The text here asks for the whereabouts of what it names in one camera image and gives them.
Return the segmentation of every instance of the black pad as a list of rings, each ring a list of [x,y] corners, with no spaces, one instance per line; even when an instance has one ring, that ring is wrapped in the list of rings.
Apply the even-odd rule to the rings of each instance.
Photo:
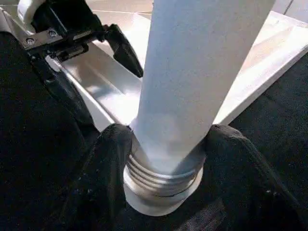
[[[84,134],[97,131],[82,131],[49,94],[12,35],[0,33],[0,49],[0,227],[37,229],[93,141]]]

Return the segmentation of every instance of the white surface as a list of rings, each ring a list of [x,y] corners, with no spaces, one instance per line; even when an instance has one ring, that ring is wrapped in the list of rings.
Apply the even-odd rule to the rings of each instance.
[[[214,124],[229,124],[308,52],[308,24],[271,12]]]
[[[46,0],[20,0],[18,3],[18,17],[24,24],[32,22],[35,11]]]
[[[108,24],[115,22],[120,25],[130,42],[134,44],[134,49],[138,51],[137,55],[141,59],[141,63],[144,63],[150,20],[131,13],[100,12],[98,15],[102,22]],[[250,54],[250,62],[246,62],[243,66],[247,68],[246,72],[240,72],[230,90],[230,92],[237,92],[237,94],[228,94],[214,121],[215,123],[230,123],[308,51],[307,28],[308,24],[304,22],[275,12],[269,14],[254,44],[254,46],[262,44],[262,46],[256,46],[255,52]],[[281,40],[279,35],[275,36],[277,33],[284,34],[284,40],[288,42],[279,42],[276,47],[273,41]],[[64,65],[72,71],[80,84],[111,115],[115,122],[128,125],[137,115],[141,82],[125,68],[118,68],[116,61],[103,52],[104,50],[112,55],[108,44],[99,42],[95,44],[100,49],[91,45],[88,53],[69,60]],[[266,52],[262,54],[258,53],[258,47],[264,50],[267,46],[270,49],[265,49]],[[279,54],[277,57],[275,52],[279,50],[282,51],[280,54],[277,53]],[[251,65],[254,59],[259,67],[257,72],[254,72],[256,67],[249,71],[249,67],[254,66]],[[100,114],[92,115],[98,119],[101,117]]]

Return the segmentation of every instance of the black fabric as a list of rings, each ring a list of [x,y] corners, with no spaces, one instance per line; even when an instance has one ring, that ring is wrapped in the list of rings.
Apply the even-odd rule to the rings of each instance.
[[[12,35],[0,33],[0,49],[0,229],[37,230],[65,198],[98,132],[80,129]]]
[[[304,230],[298,204],[254,145],[239,131],[215,125],[204,140],[207,159],[199,188],[176,211],[150,217],[127,205],[114,230]],[[218,227],[204,209],[217,199],[223,210]]]
[[[303,208],[308,226],[308,54],[230,125],[274,166]]]

